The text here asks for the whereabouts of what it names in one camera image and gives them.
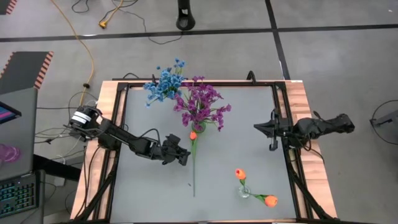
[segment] table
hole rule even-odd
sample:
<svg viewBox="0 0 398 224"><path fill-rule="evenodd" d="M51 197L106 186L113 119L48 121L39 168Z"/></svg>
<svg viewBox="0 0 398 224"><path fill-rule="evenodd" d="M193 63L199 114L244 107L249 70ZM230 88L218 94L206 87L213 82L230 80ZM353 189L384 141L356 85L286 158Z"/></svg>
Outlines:
<svg viewBox="0 0 398 224"><path fill-rule="evenodd" d="M113 111L117 110L116 115L116 124L120 124L121 122L121 114L124 109L124 95L125 91L120 92L121 101L118 105L115 106L115 98L117 94L118 83L120 82L129 82L129 83L142 83L143 81L139 80L126 80L126 81L105 81L101 87L101 92L99 94L98 100L98 109L103 112L103 116L105 118L111 119L113 115ZM250 80L212 80L212 82L248 82ZM293 121L297 122L298 119L311 117L310 108L308 106L308 101L304 89L304 85L302 81L267 81L267 82L284 82L287 90L287 96L289 99L290 110L292 113ZM281 103L283 103L283 97L278 92L278 97ZM312 147L314 150L320 152L319 145L316 141L312 141ZM93 157L95 150L97 149L97 142L90 141L86 151L85 161L88 164ZM100 149L95 157L93 158L93 163L90 172L90 182L88 188L87 195L87 203L94 197L96 191L99 187L101 171L103 170L104 164L104 155L105 150ZM114 157L114 152L111 152L110 158ZM325 211L331 216L336 216L335 207L333 204L333 199L331 197L331 192L328 184L328 179L326 176L325 166L323 165L322 160L312 152L302 151L301 153L302 167L305 174L305 180L307 184L307 188L317 200L317 202L325 209ZM113 164L113 160L110 159L108 162L108 166L104 167L107 169L107 172L110 171L110 168ZM104 193L101 205L98 208L98 213L94 218L105 218L106 217L106 204L108 203L109 196L109 188ZM300 215L302 218L307 217L305 212L305 201L300 193L299 189L297 189L297 198L298 198L298 207L300 208ZM75 203L72 209L71 218L75 218L83 201L85 199L85 181L83 172L80 175L80 181L78 184L78 189L76 192Z"/></svg>

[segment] orange flower bud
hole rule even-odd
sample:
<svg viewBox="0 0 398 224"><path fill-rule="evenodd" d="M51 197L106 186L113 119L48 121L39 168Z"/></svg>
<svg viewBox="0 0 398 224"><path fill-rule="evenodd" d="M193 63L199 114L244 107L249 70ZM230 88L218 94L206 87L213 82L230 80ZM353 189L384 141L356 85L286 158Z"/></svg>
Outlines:
<svg viewBox="0 0 398 224"><path fill-rule="evenodd" d="M266 205L268 207L275 207L276 204L278 203L278 198L273 195L268 195L268 196L266 196L266 199L264 200L264 202L266 203Z"/></svg>
<svg viewBox="0 0 398 224"><path fill-rule="evenodd" d="M239 180L244 180L246 178L246 174L244 173L244 171L242 169L236 169L235 175L236 175L236 178L238 178Z"/></svg>
<svg viewBox="0 0 398 224"><path fill-rule="evenodd" d="M189 135L189 138L193 141L193 140L195 140L197 137L198 137L198 136L197 136L196 132L191 131L191 135Z"/></svg>

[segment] gray tabletop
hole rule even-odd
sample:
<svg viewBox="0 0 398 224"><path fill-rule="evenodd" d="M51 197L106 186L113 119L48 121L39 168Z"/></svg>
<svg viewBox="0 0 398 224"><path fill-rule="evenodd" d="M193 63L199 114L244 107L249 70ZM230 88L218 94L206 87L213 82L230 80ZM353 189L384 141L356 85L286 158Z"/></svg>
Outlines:
<svg viewBox="0 0 398 224"><path fill-rule="evenodd" d="M114 189L111 222L182 222L205 220L259 220L295 218L292 192L281 147L270 152L270 140L253 128L269 120L274 109L270 87L218 87L232 105L224 114L224 129L208 125L198 136L196 196L192 190L192 157L187 166L177 161L137 157L122 146ZM174 101L144 106L148 92L132 89L126 102L126 124L134 135L157 128L163 141L170 133L180 137L180 146L190 149L190 126L182 125L182 112L173 111ZM156 138L155 133L147 135ZM236 168L246 171L246 183L254 194L279 198L274 208L258 199L240 198Z"/></svg>
<svg viewBox="0 0 398 224"><path fill-rule="evenodd" d="M27 174L32 170L36 122L37 90L28 88L0 95L0 101L20 111L22 116L0 124L0 144L21 150L20 158L0 167L0 180Z"/></svg>

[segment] floor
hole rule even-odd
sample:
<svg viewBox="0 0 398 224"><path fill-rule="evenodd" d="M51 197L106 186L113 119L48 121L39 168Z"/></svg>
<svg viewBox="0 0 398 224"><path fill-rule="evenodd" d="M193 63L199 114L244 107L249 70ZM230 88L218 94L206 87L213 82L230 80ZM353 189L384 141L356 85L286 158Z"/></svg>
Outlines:
<svg viewBox="0 0 398 224"><path fill-rule="evenodd" d="M174 57L187 61L186 77L241 79L252 70L257 79L303 80L313 110L324 118L346 113L356 126L351 134L320 138L339 218L396 223L398 148L379 139L369 119L377 106L398 96L398 1L266 0L270 3L267 8L264 0L191 0L198 32L164 45L136 37L144 32L142 21L125 12L115 13L107 29L100 28L98 21L114 7L109 0L88 1L90 10L81 14L70 8L75 1L55 1L76 32L88 38L85 43L95 60L90 90L94 96L103 80L128 72L150 77L156 74L156 66L171 65ZM75 9L84 10L84 1ZM124 10L144 17L148 32L164 35L153 37L156 41L179 38L177 0L139 0ZM227 30L227 34L218 30ZM90 74L89 57L72 35L48 0L18 0L11 15L0 16L0 62L6 63L13 51L54 51L38 106L68 106ZM60 40L58 36L69 38ZM33 42L25 37L51 38ZM71 106L77 106L79 99L73 98ZM377 115L397 107L398 103L391 103ZM36 130L62 127L67 119L67 110L38 110ZM387 124L378 130L384 138L398 142L396 127ZM54 158L75 143L76 139L63 138L51 145L36 144L35 153ZM75 151L82 147L78 142ZM53 215L47 216L45 223L67 220L65 197L75 186L67 181L57 189L45 212Z"/></svg>

